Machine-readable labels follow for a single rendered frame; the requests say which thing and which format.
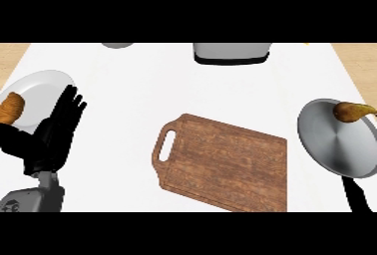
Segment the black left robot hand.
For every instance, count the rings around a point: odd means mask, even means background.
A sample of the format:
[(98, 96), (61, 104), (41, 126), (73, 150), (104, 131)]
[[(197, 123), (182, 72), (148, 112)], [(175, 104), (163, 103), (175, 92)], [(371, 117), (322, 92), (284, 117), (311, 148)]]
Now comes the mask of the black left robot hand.
[(67, 161), (74, 131), (87, 103), (68, 85), (50, 116), (41, 120), (34, 133), (0, 124), (0, 150), (24, 160), (24, 174), (56, 172)]

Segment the brown wooden cutting board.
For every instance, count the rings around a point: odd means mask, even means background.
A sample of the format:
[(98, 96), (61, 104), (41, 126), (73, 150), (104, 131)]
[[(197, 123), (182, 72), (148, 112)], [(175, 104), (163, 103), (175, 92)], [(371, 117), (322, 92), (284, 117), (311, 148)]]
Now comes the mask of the brown wooden cutting board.
[(160, 186), (229, 211), (287, 210), (287, 139), (183, 114), (161, 129)]

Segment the brown-green pear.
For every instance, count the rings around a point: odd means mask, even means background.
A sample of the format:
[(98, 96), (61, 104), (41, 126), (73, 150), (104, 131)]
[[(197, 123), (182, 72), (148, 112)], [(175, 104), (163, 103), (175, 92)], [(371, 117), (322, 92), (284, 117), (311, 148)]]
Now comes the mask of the brown-green pear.
[(343, 123), (355, 123), (367, 115), (377, 116), (377, 110), (368, 105), (342, 102), (334, 106), (333, 114)]

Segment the brown croissant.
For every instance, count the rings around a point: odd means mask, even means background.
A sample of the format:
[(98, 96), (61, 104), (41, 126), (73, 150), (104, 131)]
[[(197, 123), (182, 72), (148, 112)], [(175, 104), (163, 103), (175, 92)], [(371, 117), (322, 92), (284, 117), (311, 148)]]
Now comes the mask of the brown croissant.
[(19, 94), (10, 92), (0, 104), (0, 124), (10, 125), (21, 118), (25, 100)]

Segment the white round plate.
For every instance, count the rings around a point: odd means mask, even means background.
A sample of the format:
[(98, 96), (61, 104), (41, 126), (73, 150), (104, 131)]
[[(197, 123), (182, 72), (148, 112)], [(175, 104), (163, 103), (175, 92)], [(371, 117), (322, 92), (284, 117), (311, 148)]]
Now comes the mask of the white round plate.
[(61, 71), (40, 71), (19, 79), (0, 91), (0, 103), (10, 92), (25, 100), (21, 118), (13, 127), (33, 133), (40, 121), (50, 116), (58, 99), (68, 85), (74, 85), (73, 78)]

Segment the grey round object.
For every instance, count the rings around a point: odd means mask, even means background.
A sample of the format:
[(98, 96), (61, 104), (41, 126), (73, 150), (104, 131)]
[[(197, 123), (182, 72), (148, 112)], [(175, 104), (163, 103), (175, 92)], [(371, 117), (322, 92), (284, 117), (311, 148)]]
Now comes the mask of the grey round object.
[(109, 49), (123, 49), (133, 45), (135, 43), (102, 43)]

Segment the white appliance with black base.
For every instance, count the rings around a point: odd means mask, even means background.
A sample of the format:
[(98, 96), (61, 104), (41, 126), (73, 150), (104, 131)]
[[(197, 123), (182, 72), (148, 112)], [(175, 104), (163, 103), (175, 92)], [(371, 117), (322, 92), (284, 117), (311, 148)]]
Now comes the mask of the white appliance with black base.
[(269, 56), (271, 43), (194, 43), (194, 60), (203, 65), (260, 64)]

